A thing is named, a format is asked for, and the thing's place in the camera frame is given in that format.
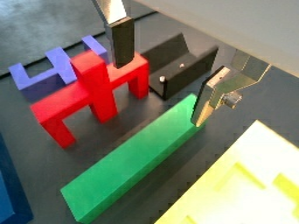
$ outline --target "black table surface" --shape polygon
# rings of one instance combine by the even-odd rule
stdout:
[[[134,0],[123,3],[131,18],[154,12]],[[0,1],[0,19],[0,77],[11,65],[27,65],[53,48],[73,46],[83,36],[106,31],[91,0]]]
[[[199,55],[219,46],[213,69],[229,63],[234,49],[169,17],[154,14],[135,23],[135,49],[142,53],[183,33],[191,52]],[[101,37],[109,47],[106,37]],[[70,56],[83,51],[79,45]],[[31,67],[38,74],[50,65]],[[66,119],[78,142],[63,150],[39,125],[31,103],[17,89],[13,77],[0,80],[0,132],[30,200],[35,223],[77,223],[61,189],[189,94],[198,94],[209,73],[177,96],[163,101],[155,93],[138,100],[127,85],[115,91],[119,115],[99,124],[85,108]],[[209,170],[255,120],[299,146],[299,79],[275,67],[265,79],[242,90],[243,100],[233,110],[222,107],[205,129],[162,162],[94,223],[154,223],[193,183]]]

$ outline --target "yellow block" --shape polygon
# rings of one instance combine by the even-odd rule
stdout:
[[[177,223],[299,223],[299,150],[262,122],[157,222]]]

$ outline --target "green block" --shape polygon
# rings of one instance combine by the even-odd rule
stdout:
[[[81,223],[91,223],[202,128],[191,123],[189,95],[62,189]]]

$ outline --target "purple h-shaped block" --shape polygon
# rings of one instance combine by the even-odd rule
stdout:
[[[82,41],[86,51],[91,49],[109,64],[109,51],[103,45],[93,36],[85,37]],[[53,68],[33,78],[29,76],[22,63],[9,67],[15,85],[30,102],[41,100],[78,79],[71,67],[71,58],[62,47],[50,50],[46,56],[53,63]]]

